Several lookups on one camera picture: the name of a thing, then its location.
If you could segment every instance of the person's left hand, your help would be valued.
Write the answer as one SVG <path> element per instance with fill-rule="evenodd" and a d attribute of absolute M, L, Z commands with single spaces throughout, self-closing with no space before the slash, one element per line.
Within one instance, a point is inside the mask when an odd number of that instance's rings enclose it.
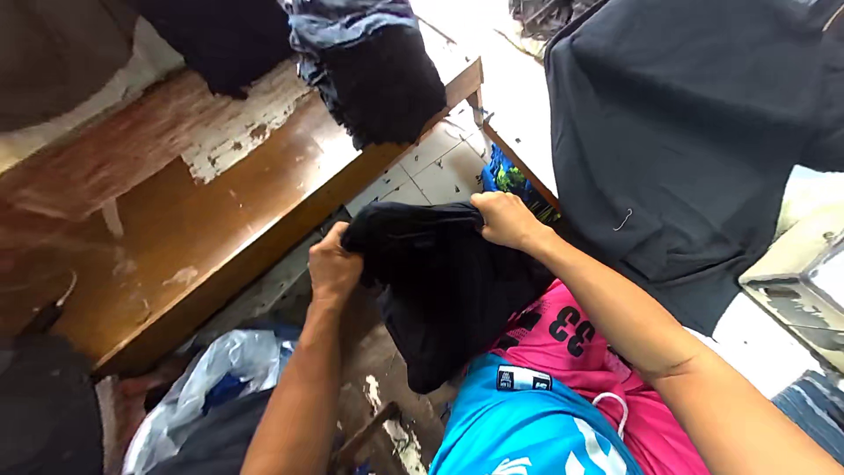
<path fill-rule="evenodd" d="M 360 279 L 364 260 L 340 246 L 348 222 L 334 223 L 321 242 L 311 246 L 308 269 L 311 272 L 312 302 L 343 305 Z"/>

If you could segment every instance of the hand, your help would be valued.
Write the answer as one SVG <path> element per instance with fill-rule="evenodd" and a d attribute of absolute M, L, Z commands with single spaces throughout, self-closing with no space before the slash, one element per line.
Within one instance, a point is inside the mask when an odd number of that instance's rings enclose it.
<path fill-rule="evenodd" d="M 340 246 L 340 237 L 347 227 L 348 222 L 334 223 L 326 237 L 311 246 L 308 269 L 311 272 L 312 301 L 315 303 L 342 306 L 360 279 L 363 258 Z"/>
<path fill-rule="evenodd" d="M 527 252 L 531 239 L 550 231 L 515 194 L 476 193 L 471 202 L 484 215 L 486 224 L 481 235 L 491 243 Z"/>

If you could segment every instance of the person's right hand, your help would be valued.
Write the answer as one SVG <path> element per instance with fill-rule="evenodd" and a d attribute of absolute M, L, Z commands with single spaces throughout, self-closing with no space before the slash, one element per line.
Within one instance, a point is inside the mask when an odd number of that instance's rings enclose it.
<path fill-rule="evenodd" d="M 527 251 L 530 239 L 550 230 L 515 194 L 502 191 L 476 193 L 472 195 L 471 203 L 484 216 L 486 225 L 481 235 L 491 243 Z"/>

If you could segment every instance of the pink jersey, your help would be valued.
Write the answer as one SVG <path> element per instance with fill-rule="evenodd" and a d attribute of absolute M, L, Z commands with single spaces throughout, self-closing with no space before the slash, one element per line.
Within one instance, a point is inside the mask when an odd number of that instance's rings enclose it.
<path fill-rule="evenodd" d="M 588 401 L 612 393 L 628 417 L 623 439 L 647 474 L 709 473 L 657 392 L 614 353 L 562 282 L 515 314 L 492 353 L 516 366 L 550 374 Z M 625 406 L 602 396 L 598 410 L 618 428 Z"/>

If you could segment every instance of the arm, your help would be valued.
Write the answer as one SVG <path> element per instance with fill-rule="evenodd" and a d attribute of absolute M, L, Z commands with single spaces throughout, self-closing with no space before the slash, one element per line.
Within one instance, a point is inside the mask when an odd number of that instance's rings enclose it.
<path fill-rule="evenodd" d="M 569 288 L 592 324 L 660 394 L 713 473 L 844 468 L 662 305 L 536 221 L 512 194 L 475 194 L 484 238 L 520 249 Z"/>
<path fill-rule="evenodd" d="M 338 222 L 311 248 L 313 299 L 293 356 L 273 390 L 241 473 L 325 473 L 337 427 L 340 392 L 339 317 L 363 261 L 340 247 Z"/>

